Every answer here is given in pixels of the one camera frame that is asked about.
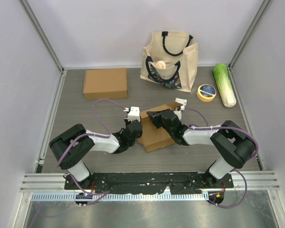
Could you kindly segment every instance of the closed cardboard box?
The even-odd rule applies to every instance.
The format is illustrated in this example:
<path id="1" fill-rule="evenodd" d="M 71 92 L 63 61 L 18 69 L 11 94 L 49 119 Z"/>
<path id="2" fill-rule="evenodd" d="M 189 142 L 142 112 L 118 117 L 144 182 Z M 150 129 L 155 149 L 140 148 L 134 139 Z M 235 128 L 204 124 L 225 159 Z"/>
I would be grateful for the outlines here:
<path id="1" fill-rule="evenodd" d="M 87 100 L 127 98 L 127 69 L 87 70 L 84 95 Z"/>
<path id="2" fill-rule="evenodd" d="M 166 132 L 165 129 L 156 128 L 151 120 L 149 119 L 149 116 L 147 115 L 148 111 L 163 111 L 166 109 L 175 110 L 178 106 L 182 106 L 182 104 L 179 104 L 177 102 L 171 102 L 168 104 L 164 104 L 152 109 L 149 109 L 147 111 L 141 112 L 141 122 L 142 122 L 142 136 L 138 139 L 138 142 L 141 143 L 144 147 L 144 149 L 147 152 L 154 151 L 159 148 L 163 148 L 169 145 L 175 144 L 174 140 L 171 138 L 171 136 Z"/>

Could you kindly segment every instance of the floral pattern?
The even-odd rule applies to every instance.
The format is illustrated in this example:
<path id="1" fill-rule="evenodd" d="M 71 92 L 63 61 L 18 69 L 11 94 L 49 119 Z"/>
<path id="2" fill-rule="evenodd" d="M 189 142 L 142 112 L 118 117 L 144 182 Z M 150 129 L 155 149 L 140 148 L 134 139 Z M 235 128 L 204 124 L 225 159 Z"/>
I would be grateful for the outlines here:
<path id="1" fill-rule="evenodd" d="M 181 89 L 181 80 L 180 80 L 179 73 L 176 74 L 176 76 L 173 80 L 171 80 L 168 83 L 165 83 L 165 82 L 163 82 L 163 79 L 160 77 L 160 75 L 158 74 L 158 72 L 154 68 L 154 66 L 150 65 L 150 71 L 153 74 L 152 76 L 155 77 L 155 79 L 154 79 L 151 75 L 148 75 L 148 78 L 151 79 L 152 81 L 157 82 L 157 83 L 159 83 L 165 87 L 171 88 L 171 89 Z"/>

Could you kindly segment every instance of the black mounting plate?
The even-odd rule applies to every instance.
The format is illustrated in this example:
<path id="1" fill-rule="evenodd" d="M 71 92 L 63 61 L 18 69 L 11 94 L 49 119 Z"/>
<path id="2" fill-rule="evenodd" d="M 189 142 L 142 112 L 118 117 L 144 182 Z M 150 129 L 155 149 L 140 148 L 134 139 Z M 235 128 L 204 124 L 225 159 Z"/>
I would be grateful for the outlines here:
<path id="1" fill-rule="evenodd" d="M 195 194 L 201 193 L 201 189 L 222 188 L 221 182 L 209 186 L 203 183 L 204 179 L 202 172 L 100 172 L 93 173 L 91 181 L 94 181 L 96 193 L 109 190 L 111 194 L 161 194 L 166 187 L 170 188 L 171 194 Z M 233 188 L 230 174 L 226 174 L 222 181 L 226 188 Z M 65 189 L 78 188 L 69 180 Z"/>

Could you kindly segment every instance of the wood grain surface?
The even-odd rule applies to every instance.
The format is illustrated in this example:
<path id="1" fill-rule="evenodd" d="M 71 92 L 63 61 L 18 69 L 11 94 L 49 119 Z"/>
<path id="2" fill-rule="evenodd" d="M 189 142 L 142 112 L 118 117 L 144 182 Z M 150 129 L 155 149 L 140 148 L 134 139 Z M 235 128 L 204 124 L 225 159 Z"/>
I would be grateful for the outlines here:
<path id="1" fill-rule="evenodd" d="M 127 69 L 128 99 L 116 101 L 124 107 L 138 106 L 143 111 L 174 101 L 176 97 L 187 99 L 187 107 L 202 112 L 209 124 L 218 125 L 225 120 L 232 120 L 245 129 L 246 126 L 238 104 L 232 108 L 225 108 L 219 94 L 212 102 L 208 103 L 197 98 L 196 91 L 201 84 L 211 84 L 216 88 L 212 69 L 212 67 L 198 67 L 193 92 L 185 93 L 142 80 L 139 68 L 129 68 Z M 51 139 L 78 123 L 92 132 L 106 133 L 93 115 L 94 101 L 84 98 L 84 77 L 84 70 L 67 71 Z M 118 106 L 106 101 L 99 102 L 97 113 L 112 132 L 117 132 L 124 127 L 125 113 Z M 189 110 L 183 113 L 182 122 L 205 126 L 203 119 L 197 113 Z M 146 153 L 143 146 L 136 143 L 134 147 L 121 154 L 89 152 L 83 162 L 91 172 L 205 171 L 219 156 L 216 148 L 209 145 L 172 145 Z M 256 159 L 248 161 L 242 170 L 259 170 Z M 65 172 L 57 167 L 57 161 L 50 149 L 47 150 L 42 172 Z"/>

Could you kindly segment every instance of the floor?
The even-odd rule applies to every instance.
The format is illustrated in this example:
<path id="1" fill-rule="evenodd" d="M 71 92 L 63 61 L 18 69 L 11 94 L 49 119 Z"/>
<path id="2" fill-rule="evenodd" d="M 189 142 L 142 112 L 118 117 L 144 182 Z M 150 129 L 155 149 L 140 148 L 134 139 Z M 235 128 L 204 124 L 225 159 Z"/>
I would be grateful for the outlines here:
<path id="1" fill-rule="evenodd" d="M 223 204 L 233 205 L 243 191 L 229 191 Z M 78 208 L 67 202 L 31 202 L 25 228 L 278 228 L 267 191 L 248 191 L 236 208 L 206 201 L 99 202 Z"/>
<path id="2" fill-rule="evenodd" d="M 138 106 L 140 110 L 147 110 L 171 101 L 175 98 L 187 99 L 187 107 L 193 107 L 202 112 L 211 125 L 222 124 L 225 120 L 232 120 L 241 128 L 246 128 L 239 105 L 225 108 L 217 97 L 208 103 L 200 101 L 196 90 L 201 84 L 215 85 L 212 67 L 198 67 L 197 76 L 192 93 L 165 88 L 161 85 L 140 79 L 140 69 L 129 68 L 128 99 L 116 100 L 124 107 Z M 85 70 L 68 70 L 63 86 L 57 114 L 55 117 L 51 139 L 61 134 L 75 124 L 83 126 L 97 133 L 106 133 L 105 129 L 93 116 L 94 101 L 85 100 L 83 95 Z M 124 127 L 125 113 L 114 104 L 100 102 L 97 112 L 112 132 Z M 198 114 L 186 110 L 182 122 L 204 125 Z M 205 171 L 218 157 L 219 152 L 213 146 L 172 145 L 150 153 L 146 153 L 143 146 L 136 143 L 134 147 L 121 154 L 105 154 L 104 152 L 90 152 L 83 161 L 91 172 L 152 172 L 152 171 Z M 259 170 L 256 159 L 248 161 L 242 170 Z M 57 167 L 57 161 L 48 149 L 42 169 L 43 173 L 65 172 Z"/>

